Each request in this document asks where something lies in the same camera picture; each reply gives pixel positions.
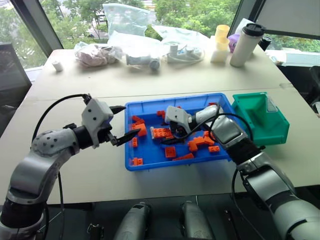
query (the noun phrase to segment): purple object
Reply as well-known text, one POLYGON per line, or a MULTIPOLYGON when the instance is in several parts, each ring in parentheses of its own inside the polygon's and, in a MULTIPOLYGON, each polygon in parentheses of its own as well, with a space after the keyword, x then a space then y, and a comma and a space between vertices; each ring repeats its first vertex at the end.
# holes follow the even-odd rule
POLYGON ((229 39, 229 48, 230 48, 230 52, 233 53, 235 48, 236 48, 236 45, 237 45, 237 42, 239 40, 239 37, 240 37, 240 34, 232 34, 228 37, 229 39))

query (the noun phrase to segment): green plastic bin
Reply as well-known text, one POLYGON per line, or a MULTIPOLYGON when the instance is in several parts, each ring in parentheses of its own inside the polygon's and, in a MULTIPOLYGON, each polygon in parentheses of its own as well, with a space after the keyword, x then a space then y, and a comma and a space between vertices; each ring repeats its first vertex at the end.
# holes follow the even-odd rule
POLYGON ((235 94, 233 98, 232 107, 250 125, 256 145, 286 143, 290 124, 266 92, 235 94))

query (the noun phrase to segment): white bottle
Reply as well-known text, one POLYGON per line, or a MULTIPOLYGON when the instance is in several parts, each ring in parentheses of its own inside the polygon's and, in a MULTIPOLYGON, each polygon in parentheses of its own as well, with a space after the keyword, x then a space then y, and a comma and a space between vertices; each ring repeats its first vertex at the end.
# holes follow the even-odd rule
POLYGON ((242 28, 241 35, 230 59, 232 66, 241 67, 245 64, 264 35, 265 30, 264 26, 256 23, 248 23, 242 28))

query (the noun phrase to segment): floor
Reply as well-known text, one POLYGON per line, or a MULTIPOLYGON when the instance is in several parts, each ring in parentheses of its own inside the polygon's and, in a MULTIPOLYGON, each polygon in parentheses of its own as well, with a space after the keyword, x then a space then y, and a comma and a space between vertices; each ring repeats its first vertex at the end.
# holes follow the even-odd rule
MULTIPOLYGON (((319 186, 297 189, 300 198, 312 202, 320 208, 319 186)), ((259 237, 240 216, 229 194, 201 195, 197 197, 198 205, 205 213, 217 240, 258 240, 259 237), (229 210, 234 219, 235 228, 240 238, 236 237, 232 222, 228 221, 225 210, 229 210)), ((179 209, 185 201, 196 202, 195 196, 180 196, 166 198, 150 198, 94 203, 92 210, 66 209, 64 240, 88 240, 89 224, 104 226, 104 240, 111 240, 117 227, 128 210, 136 203, 146 202, 152 208, 150 227, 146 239, 181 238, 179 209)), ((238 195, 238 204, 246 217, 267 240, 280 240, 278 231, 268 211, 258 209, 246 193, 238 195)), ((59 213, 59 206, 50 207, 50 217, 59 213)), ((49 226, 47 240, 59 239, 61 215, 55 218, 49 226)))

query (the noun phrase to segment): black bottle cap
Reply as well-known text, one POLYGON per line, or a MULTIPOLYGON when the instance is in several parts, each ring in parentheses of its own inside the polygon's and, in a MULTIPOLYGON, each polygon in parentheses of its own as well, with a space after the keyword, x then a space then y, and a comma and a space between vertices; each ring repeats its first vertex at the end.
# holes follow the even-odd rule
POLYGON ((249 36, 260 37, 265 33, 266 28, 260 24, 248 23, 242 30, 249 36))

